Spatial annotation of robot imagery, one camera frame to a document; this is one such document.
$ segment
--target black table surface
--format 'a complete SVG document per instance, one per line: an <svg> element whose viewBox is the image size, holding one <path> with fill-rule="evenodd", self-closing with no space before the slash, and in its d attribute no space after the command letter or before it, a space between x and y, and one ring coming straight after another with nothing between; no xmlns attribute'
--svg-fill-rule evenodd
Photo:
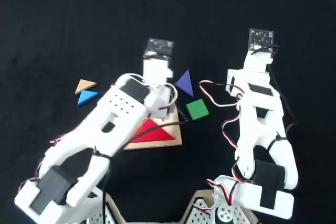
<svg viewBox="0 0 336 224"><path fill-rule="evenodd" d="M272 69L298 122L288 135L299 171L293 217L256 215L263 223L331 220L335 0L0 0L1 223L31 223L14 205L19 183L33 176L49 140L95 107L97 99L77 106L79 79L97 82L102 96L121 74L142 73L148 38L175 42L174 80L190 69L195 99L210 115L182 126L182 146L117 155L108 192L126 221L178 221L206 178L230 174L234 151L220 124L237 112L215 107L197 83L225 82L228 68L243 66L249 28L275 31ZM233 100L209 91L218 102ZM192 99L180 97L185 111ZM285 125L292 121L285 110ZM238 125L228 132L238 139ZM79 170L84 157L69 167Z"/></svg>

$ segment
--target hole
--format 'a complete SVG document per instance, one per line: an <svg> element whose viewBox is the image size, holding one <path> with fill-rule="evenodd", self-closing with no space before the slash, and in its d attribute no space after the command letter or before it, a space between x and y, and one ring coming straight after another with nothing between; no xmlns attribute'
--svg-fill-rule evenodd
<svg viewBox="0 0 336 224"><path fill-rule="evenodd" d="M107 124L105 124L104 128L102 128L101 131L104 133L109 133L113 130L114 127L115 125L113 123L107 122Z"/></svg>

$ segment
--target green block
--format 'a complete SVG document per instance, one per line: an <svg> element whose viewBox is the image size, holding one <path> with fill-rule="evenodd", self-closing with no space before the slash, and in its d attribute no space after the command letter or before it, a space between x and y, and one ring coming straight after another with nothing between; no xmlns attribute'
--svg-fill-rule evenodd
<svg viewBox="0 0 336 224"><path fill-rule="evenodd" d="M206 108L202 99L188 103L187 109L194 121L209 115L208 109Z"/></svg>

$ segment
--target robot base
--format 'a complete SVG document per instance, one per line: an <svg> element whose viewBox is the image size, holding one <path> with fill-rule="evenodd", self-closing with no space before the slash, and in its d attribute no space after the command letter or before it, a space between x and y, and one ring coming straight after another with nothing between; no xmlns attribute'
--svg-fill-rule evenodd
<svg viewBox="0 0 336 224"><path fill-rule="evenodd" d="M120 211L118 210L116 204L112 200L111 196L107 194L107 208L106 208L106 224L164 224L159 222L126 222L125 219L121 216ZM211 190L198 190L192 197L182 219L178 222L166 222L167 224L256 224L258 222L257 217L252 213L252 211L238 206L234 206L232 211L232 218L230 222L218 222L218 218L211 220L210 215L203 213L202 211L193 207L193 204L204 208L211 206L213 204L213 196ZM87 219L83 224L102 224L101 214L97 214Z"/></svg>

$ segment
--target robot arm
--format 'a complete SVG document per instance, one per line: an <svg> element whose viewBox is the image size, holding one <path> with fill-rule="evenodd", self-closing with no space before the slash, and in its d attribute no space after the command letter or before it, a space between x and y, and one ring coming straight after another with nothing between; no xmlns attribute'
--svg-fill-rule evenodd
<svg viewBox="0 0 336 224"><path fill-rule="evenodd" d="M289 219L294 198L283 190L296 187L298 171L282 122L280 95L270 85L266 72L266 66L273 60L273 47L276 47L273 38L271 31L251 29L243 69L228 70L227 92L233 97L241 93L231 84L244 90L237 106L240 137L235 159L245 182L235 186L232 203ZM253 149L256 145L267 149L275 164L255 160ZM219 176L215 182L231 190L236 181L231 177ZM214 194L223 193L214 190Z"/></svg>
<svg viewBox="0 0 336 224"><path fill-rule="evenodd" d="M160 43L161 51L151 44ZM107 173L110 158L123 148L143 119L168 116L173 104L171 90L165 83L172 77L168 68L173 43L151 39L148 51L155 57L144 57L144 72L161 69L160 83L139 81L135 74L122 75L98 101L96 108L61 141L46 153L39 169L38 182L28 181L15 198L15 204L36 223L62 224L81 222L101 208L102 193L96 185ZM148 61L153 68L146 68ZM81 178L73 178L60 165L69 156L92 148L88 170Z"/></svg>

